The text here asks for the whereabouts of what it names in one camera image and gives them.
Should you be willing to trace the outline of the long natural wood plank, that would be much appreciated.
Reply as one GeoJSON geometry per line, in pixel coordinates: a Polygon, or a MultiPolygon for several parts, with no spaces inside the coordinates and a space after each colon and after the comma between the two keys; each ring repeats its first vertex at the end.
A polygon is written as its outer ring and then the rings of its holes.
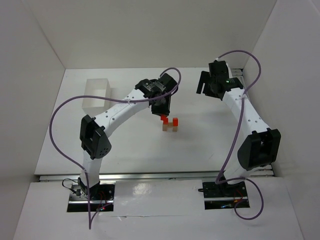
{"type": "Polygon", "coordinates": [[[172,124],[168,124],[168,129],[172,129],[172,131],[173,131],[173,125],[172,124]]]}

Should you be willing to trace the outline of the white perforated plastic box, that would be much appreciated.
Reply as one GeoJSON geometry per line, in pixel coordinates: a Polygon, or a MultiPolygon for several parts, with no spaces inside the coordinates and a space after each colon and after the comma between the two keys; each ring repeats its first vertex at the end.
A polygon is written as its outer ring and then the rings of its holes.
{"type": "MultiPolygon", "coordinates": [[[[87,79],[84,95],[103,98],[111,97],[112,89],[107,78],[87,79]]],[[[110,108],[110,102],[104,99],[84,98],[82,110],[91,117],[99,115],[110,108]]]]}

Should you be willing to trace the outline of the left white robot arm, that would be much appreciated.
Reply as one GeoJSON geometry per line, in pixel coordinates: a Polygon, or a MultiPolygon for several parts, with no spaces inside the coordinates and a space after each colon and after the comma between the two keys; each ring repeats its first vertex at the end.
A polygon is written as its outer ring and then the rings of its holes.
{"type": "Polygon", "coordinates": [[[112,149],[109,137],[136,113],[151,107],[151,113],[160,117],[170,114],[171,91],[177,82],[167,73],[158,79],[143,79],[123,99],[105,112],[81,120],[80,141],[83,149],[83,167],[78,184],[84,194],[92,198],[100,185],[102,159],[112,149]]]}

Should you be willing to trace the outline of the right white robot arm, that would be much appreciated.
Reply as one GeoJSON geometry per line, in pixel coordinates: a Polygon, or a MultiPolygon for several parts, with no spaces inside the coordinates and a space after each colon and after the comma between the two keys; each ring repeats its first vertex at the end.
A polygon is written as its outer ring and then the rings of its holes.
{"type": "Polygon", "coordinates": [[[228,63],[215,60],[200,74],[197,94],[220,99],[237,120],[235,136],[215,183],[222,188],[247,179],[255,170],[275,162],[281,133],[259,116],[241,81],[228,63]]]}

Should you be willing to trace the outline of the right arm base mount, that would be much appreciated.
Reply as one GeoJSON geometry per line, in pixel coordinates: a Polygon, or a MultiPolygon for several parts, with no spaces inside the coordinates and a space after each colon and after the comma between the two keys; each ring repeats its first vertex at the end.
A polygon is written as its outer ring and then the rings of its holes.
{"type": "Polygon", "coordinates": [[[206,210],[249,208],[250,203],[245,183],[215,184],[214,182],[203,182],[198,192],[203,194],[204,208],[206,210]]]}

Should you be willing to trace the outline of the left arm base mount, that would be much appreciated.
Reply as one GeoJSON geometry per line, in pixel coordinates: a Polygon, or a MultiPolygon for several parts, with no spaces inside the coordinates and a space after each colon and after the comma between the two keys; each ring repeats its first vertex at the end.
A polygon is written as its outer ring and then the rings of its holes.
{"type": "MultiPolygon", "coordinates": [[[[71,179],[65,178],[62,187],[69,190],[67,212],[83,213],[88,211],[88,195],[81,189],[78,183],[71,179]]],[[[113,212],[115,199],[115,183],[100,183],[97,189],[90,193],[90,211],[96,212],[113,212]]]]}

